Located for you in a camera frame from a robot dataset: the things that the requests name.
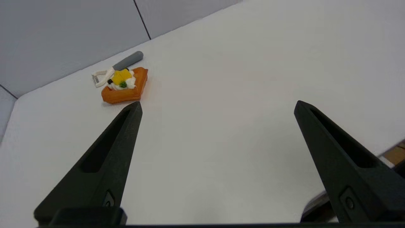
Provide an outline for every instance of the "yellow butter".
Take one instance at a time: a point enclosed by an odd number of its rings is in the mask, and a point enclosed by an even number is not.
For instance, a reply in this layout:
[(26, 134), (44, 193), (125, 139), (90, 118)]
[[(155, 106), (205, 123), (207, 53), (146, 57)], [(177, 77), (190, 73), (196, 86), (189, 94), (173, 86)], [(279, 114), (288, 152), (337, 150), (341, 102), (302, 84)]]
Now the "yellow butter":
[(114, 76), (111, 78), (111, 80), (118, 86), (120, 82), (125, 81), (131, 77), (131, 73), (127, 69), (124, 69), (122, 71), (115, 71)]

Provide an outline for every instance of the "screw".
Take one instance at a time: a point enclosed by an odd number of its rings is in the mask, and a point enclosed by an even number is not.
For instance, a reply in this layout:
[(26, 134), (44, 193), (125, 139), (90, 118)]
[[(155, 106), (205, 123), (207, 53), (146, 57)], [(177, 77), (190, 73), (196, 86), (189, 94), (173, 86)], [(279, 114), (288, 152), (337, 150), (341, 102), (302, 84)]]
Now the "screw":
[(354, 209), (354, 202), (353, 202), (352, 198), (350, 198), (350, 197), (346, 198), (346, 206), (349, 209)]

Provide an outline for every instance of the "black object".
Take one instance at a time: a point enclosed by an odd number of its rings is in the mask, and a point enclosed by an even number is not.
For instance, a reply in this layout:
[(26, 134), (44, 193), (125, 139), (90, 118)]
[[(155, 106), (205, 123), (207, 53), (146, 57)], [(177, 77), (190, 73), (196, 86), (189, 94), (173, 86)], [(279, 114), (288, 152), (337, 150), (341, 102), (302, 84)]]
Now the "black object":
[(314, 106), (294, 110), (340, 222), (403, 221), (405, 180)]
[(34, 211), (40, 226), (59, 209), (121, 204), (141, 123), (139, 102), (126, 106)]
[[(405, 213), (405, 180), (314, 106), (298, 101), (294, 114), (325, 186), (330, 205), (343, 223), (128, 227), (405, 227), (402, 222)], [(34, 215), (40, 226), (121, 227), (125, 224), (126, 215), (119, 205), (141, 116), (139, 102), (120, 112), (35, 210)]]

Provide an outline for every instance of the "white tabletop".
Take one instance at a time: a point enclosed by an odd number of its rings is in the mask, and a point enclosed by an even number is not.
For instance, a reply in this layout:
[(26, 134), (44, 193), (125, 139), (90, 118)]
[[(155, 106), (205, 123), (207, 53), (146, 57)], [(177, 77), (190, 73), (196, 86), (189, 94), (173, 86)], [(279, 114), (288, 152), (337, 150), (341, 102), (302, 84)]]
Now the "white tabletop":
[(0, 226), (35, 207), (129, 103), (91, 73), (149, 69), (122, 199), (128, 224), (296, 222), (323, 190), (293, 111), (375, 154), (405, 136), (404, 1), (244, 1), (32, 91), (0, 150)]

